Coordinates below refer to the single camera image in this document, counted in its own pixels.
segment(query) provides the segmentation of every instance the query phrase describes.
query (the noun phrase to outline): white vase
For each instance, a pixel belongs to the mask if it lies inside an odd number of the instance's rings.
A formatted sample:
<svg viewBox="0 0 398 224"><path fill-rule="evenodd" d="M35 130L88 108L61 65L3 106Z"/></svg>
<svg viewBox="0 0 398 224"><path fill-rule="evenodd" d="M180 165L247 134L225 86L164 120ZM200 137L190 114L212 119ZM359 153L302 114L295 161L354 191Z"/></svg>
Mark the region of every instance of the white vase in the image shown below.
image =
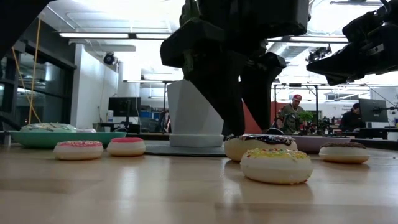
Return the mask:
<svg viewBox="0 0 398 224"><path fill-rule="evenodd" d="M168 85L167 96L172 125L170 146L222 146L224 121L190 81Z"/></svg>

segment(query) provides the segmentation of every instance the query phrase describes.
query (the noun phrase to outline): red wall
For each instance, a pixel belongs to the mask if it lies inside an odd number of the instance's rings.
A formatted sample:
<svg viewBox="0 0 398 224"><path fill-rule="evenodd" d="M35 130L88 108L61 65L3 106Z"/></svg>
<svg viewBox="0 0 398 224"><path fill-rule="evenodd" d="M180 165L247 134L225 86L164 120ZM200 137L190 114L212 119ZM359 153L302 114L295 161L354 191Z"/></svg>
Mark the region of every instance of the red wall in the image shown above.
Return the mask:
<svg viewBox="0 0 398 224"><path fill-rule="evenodd" d="M276 110L279 111L286 103L276 103ZM244 113L244 125L246 129L244 130L245 133L250 134L261 134L261 129L254 121L254 118L251 116L249 109L247 108L246 104L243 103L243 113ZM271 124L274 122L275 118L275 101L271 102Z"/></svg>

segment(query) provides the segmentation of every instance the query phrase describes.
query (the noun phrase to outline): yellow cable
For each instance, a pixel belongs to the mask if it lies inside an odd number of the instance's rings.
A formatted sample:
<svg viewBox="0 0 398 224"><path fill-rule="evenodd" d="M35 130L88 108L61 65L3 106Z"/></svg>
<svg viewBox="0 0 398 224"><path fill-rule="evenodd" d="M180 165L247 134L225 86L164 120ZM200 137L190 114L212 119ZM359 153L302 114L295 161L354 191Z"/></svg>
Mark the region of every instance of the yellow cable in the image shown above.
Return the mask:
<svg viewBox="0 0 398 224"><path fill-rule="evenodd" d="M32 109L33 109L33 89L35 87L35 76L36 76L36 62L37 62L37 52L39 51L39 36L40 36L40 25L41 25L42 20L39 18L39 24L37 26L37 35L36 35L36 49L35 49L35 63L33 64L33 77L32 77L32 88L30 92L30 99L31 99L31 104L29 108L29 122L32 121Z"/></svg>
<svg viewBox="0 0 398 224"><path fill-rule="evenodd" d="M23 87L24 90L25 90L25 96L26 96L27 101L29 102L29 106L30 106L30 105L32 104L32 101L30 100L29 95L27 94L27 91L26 91L26 88L25 88L25 84L24 84L24 80L23 80L23 78L22 78L22 73L21 73L21 71L19 70L19 64L18 64L18 60L17 60L17 55L15 54L15 48L14 48L14 47L11 47L11 49L12 49L12 54L14 55L14 61L15 61L15 65L16 65L16 67L17 67L17 71L18 71L18 74L19 74L19 78L22 80L22 87ZM39 116L37 116L37 113L36 113L35 108L33 108L33 113L35 114L35 117L36 117L36 119L39 121L39 123L41 123Z"/></svg>

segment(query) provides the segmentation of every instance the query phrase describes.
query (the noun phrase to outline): pink frosted donut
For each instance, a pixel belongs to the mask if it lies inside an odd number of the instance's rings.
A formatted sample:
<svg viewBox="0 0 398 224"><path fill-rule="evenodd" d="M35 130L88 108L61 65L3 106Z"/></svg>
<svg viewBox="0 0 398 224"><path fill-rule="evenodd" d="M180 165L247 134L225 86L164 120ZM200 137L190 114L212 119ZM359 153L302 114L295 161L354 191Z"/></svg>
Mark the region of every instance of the pink frosted donut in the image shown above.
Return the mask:
<svg viewBox="0 0 398 224"><path fill-rule="evenodd" d="M137 137L114 138L106 148L112 156L141 156L145 149L144 140Z"/></svg>
<svg viewBox="0 0 398 224"><path fill-rule="evenodd" d="M88 160L101 157L104 148L99 141L67 141L60 142L53 151L60 160Z"/></svg>

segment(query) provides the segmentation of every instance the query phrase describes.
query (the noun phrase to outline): red cap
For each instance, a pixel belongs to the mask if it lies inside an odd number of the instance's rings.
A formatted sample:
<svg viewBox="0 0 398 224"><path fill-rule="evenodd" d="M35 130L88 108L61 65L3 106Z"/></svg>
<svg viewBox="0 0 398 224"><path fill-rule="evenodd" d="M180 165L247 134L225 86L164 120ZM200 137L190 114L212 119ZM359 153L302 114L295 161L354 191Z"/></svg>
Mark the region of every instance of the red cap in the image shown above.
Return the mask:
<svg viewBox="0 0 398 224"><path fill-rule="evenodd" d="M294 100L299 100L299 101L301 101L302 96L299 95L299 94L296 94L296 95L293 96L293 99L294 99Z"/></svg>

